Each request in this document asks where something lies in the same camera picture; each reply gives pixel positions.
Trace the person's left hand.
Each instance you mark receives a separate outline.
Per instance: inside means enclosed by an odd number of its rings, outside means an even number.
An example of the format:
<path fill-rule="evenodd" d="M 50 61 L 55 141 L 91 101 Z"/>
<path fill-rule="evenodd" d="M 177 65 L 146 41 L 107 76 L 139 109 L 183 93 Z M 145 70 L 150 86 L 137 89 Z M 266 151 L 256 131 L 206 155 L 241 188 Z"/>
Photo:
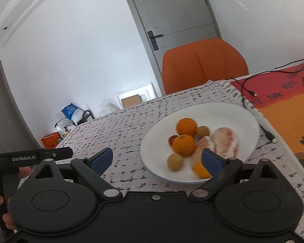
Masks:
<path fill-rule="evenodd" d="M 32 169 L 29 167 L 20 167 L 19 172 L 17 173 L 17 176 L 19 176 L 20 179 L 28 177 L 32 172 Z M 0 195 L 0 206 L 5 202 L 4 198 Z M 2 215 L 2 220 L 5 223 L 7 229 L 15 230 L 16 226 L 8 212 L 4 213 Z"/>

